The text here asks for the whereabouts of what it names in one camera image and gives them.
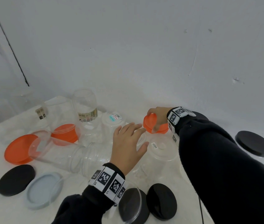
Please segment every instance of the white tabletop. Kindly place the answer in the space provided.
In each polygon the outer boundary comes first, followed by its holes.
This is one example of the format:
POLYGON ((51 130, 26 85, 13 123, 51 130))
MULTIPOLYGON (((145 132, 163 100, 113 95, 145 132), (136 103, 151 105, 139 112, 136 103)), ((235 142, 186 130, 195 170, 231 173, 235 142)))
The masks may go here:
MULTIPOLYGON (((11 168, 15 167, 8 163, 4 157, 4 151, 6 146, 0 143, 0 178, 11 168)), ((63 176, 66 176, 68 172, 57 169, 49 164, 41 163, 39 161, 32 161, 29 163, 36 170, 36 177, 42 173, 55 171, 63 176)), ((163 169, 161 177, 150 179, 140 168, 135 174, 129 174, 128 180, 133 181, 138 187, 147 192, 149 187, 154 183, 163 183, 167 185, 174 193, 178 210, 174 218, 167 221, 167 223, 202 223, 201 211, 199 206, 198 196, 192 185, 188 184, 184 180, 180 173, 180 160, 177 157, 172 165, 163 169)), ((87 186, 88 179, 81 177, 83 182, 83 188, 87 186)), ((49 223, 56 214, 57 206, 48 206, 40 210, 29 210, 24 206, 25 192, 21 192, 18 195, 11 197, 4 197, 0 195, 0 223, 15 224, 15 223, 49 223)), ((112 220, 103 218, 103 223, 113 223, 112 220)), ((163 223, 150 214, 146 223, 163 223)))

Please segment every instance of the person's right arm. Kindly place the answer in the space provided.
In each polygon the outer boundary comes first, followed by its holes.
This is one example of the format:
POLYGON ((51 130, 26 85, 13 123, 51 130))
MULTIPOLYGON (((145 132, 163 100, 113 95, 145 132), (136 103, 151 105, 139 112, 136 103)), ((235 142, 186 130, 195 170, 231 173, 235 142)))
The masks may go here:
MULTIPOLYGON (((150 109, 158 130, 171 108, 150 109)), ((208 120, 183 117, 175 126, 179 155, 194 189, 216 224, 264 223, 264 165, 208 120)))

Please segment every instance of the gray lid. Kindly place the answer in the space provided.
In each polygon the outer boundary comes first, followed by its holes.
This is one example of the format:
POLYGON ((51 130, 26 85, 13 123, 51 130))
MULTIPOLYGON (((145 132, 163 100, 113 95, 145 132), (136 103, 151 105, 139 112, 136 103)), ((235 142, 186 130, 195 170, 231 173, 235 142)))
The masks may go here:
POLYGON ((26 207, 32 210, 47 207, 50 197, 56 198, 61 192, 62 184, 54 187, 61 178, 62 176, 59 173, 47 172, 31 181, 25 192, 26 207))

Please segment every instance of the black sweatshirt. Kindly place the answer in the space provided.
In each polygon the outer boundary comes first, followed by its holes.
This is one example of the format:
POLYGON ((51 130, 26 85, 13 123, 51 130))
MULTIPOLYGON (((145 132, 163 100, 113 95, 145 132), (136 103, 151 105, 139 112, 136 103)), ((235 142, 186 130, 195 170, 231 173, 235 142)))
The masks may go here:
MULTIPOLYGON (((264 165, 208 120, 187 116, 175 131, 182 165, 215 224, 264 223, 264 165)), ((115 165, 105 165, 123 176, 115 165)), ((101 223, 112 205, 102 192, 87 186, 82 195, 64 199, 52 224, 101 223)))

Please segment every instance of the red-orange plastic lid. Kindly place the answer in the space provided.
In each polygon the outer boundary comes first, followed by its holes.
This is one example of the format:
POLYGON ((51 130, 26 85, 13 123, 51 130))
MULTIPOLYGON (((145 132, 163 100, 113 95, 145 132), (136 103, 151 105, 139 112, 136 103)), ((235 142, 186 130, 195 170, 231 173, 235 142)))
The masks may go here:
POLYGON ((66 141, 66 142, 70 142, 70 143, 74 143, 78 140, 79 138, 79 133, 76 132, 76 127, 75 124, 64 124, 61 125, 59 127, 57 127, 55 130, 56 131, 62 131, 63 133, 52 133, 51 137, 66 141))
MULTIPOLYGON (((147 130, 147 132, 152 133, 153 127, 156 125, 157 122, 157 115, 155 113, 150 114, 149 116, 145 116, 143 119, 143 127, 147 130)), ((156 133, 167 133, 168 131, 168 124, 162 124, 159 130, 156 133)))
POLYGON ((27 134, 12 141, 4 152, 5 160, 14 165, 22 165, 32 161, 28 155, 28 150, 35 139, 37 139, 36 135, 27 134))

